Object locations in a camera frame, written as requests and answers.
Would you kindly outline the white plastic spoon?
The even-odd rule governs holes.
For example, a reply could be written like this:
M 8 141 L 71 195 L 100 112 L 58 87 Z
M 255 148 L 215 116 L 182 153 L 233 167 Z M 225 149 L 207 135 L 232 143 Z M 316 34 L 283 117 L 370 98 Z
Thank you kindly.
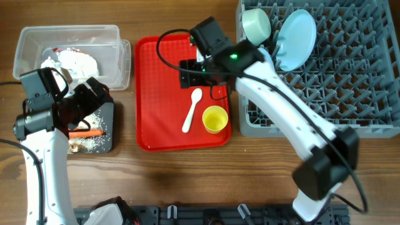
M 189 109 L 189 112 L 185 118 L 184 124 L 182 125 L 182 132 L 183 133 L 188 133 L 191 127 L 191 123 L 193 120 L 194 116 L 194 111 L 196 108 L 196 104 L 201 100 L 203 96 L 203 91 L 201 88 L 196 88 L 192 94 L 191 94 L 191 107 Z

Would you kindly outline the orange carrot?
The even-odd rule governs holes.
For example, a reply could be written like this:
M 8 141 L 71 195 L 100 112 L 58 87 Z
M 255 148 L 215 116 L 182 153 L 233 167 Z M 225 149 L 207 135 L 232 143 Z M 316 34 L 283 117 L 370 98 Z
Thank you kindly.
M 104 135 L 104 131 L 100 129 L 91 129 L 90 131 L 70 132 L 69 138 L 91 138 Z

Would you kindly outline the brown food scrap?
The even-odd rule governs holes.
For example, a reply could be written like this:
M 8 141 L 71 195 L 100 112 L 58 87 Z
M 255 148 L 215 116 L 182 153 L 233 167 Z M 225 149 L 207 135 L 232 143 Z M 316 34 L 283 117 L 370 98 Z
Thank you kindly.
M 68 153 L 69 154 L 76 154 L 81 152 L 81 145 L 72 143 L 69 145 Z

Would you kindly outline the white rice pile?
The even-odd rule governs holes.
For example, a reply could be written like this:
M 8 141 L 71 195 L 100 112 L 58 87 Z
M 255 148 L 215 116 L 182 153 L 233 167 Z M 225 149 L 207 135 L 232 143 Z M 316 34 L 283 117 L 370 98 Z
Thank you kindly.
M 102 144 L 105 143 L 105 135 L 106 130 L 102 128 L 103 125 L 103 118 L 96 115 L 90 114 L 86 116 L 83 121 L 81 121 L 78 127 L 73 132 L 79 131 L 90 131 L 91 129 L 100 129 L 104 131 L 104 135 L 98 137 L 87 137 L 87 138 L 69 138 L 69 145 L 72 143 L 80 144 L 81 145 L 81 152 L 79 153 L 93 153 L 96 148 L 100 147 Z

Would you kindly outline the white napkin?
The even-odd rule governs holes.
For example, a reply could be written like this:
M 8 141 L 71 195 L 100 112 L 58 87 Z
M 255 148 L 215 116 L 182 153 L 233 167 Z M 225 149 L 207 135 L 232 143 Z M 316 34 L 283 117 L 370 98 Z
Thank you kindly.
M 48 56 L 40 65 L 40 68 L 64 68 L 69 71 L 72 80 L 88 79 L 99 76 L 97 61 L 88 53 L 63 51 L 53 52 L 56 57 Z

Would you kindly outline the yellow plastic cup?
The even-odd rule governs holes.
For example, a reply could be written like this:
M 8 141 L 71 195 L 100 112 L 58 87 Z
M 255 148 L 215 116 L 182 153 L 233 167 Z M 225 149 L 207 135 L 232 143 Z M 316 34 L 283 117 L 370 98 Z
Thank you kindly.
M 229 122 L 227 111 L 221 106 L 209 106 L 202 115 L 202 122 L 208 133 L 221 132 Z

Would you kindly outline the red chili wrapper scrap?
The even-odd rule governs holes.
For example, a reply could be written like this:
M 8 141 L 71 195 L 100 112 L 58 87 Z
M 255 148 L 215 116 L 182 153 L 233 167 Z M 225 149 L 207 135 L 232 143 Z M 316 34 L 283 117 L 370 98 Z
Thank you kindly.
M 58 47 L 55 47 L 55 48 L 52 48 L 52 51 L 53 51 L 54 53 L 61 53 L 61 52 L 63 52 L 63 51 L 71 51 L 71 52 L 80 53 L 80 50 L 79 50 L 79 49 L 70 48 L 70 47 L 68 47 L 68 48 L 66 48 L 66 49 L 60 49 L 60 48 L 58 48 Z

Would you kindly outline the mint green bowl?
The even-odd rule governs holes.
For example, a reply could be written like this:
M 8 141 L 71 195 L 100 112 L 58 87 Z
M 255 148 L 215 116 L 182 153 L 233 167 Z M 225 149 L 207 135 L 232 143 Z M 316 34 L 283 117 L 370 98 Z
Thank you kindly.
M 262 9 L 251 9 L 242 14 L 242 26 L 246 38 L 255 46 L 260 45 L 271 35 L 271 23 Z

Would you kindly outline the light blue plate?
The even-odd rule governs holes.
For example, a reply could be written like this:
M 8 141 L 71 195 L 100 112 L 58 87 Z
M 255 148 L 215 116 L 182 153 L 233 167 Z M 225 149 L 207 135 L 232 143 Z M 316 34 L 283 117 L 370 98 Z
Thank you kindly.
M 294 11 L 279 31 L 276 61 L 283 71 L 301 67 L 310 57 L 316 42 L 316 23 L 304 9 Z

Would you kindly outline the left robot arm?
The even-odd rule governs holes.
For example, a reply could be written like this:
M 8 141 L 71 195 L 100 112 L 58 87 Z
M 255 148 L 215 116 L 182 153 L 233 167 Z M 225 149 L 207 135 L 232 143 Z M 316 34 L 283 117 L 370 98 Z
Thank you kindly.
M 26 164 L 27 224 L 77 224 L 67 173 L 69 133 L 113 101 L 97 79 L 90 77 L 71 91 L 58 86 L 57 73 L 46 67 L 20 77 L 27 98 L 14 134 Z

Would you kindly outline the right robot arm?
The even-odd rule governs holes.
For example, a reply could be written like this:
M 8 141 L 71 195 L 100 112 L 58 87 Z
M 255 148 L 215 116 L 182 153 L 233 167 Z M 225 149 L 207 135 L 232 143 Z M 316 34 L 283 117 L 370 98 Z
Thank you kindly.
M 197 86 L 228 84 L 246 96 L 283 132 L 302 159 L 292 174 L 299 189 L 292 207 L 303 221 L 315 221 L 348 177 L 360 186 L 355 175 L 359 136 L 353 128 L 339 129 L 314 112 L 256 46 L 248 40 L 234 44 L 213 17 L 188 34 L 206 59 L 181 61 L 179 72 Z

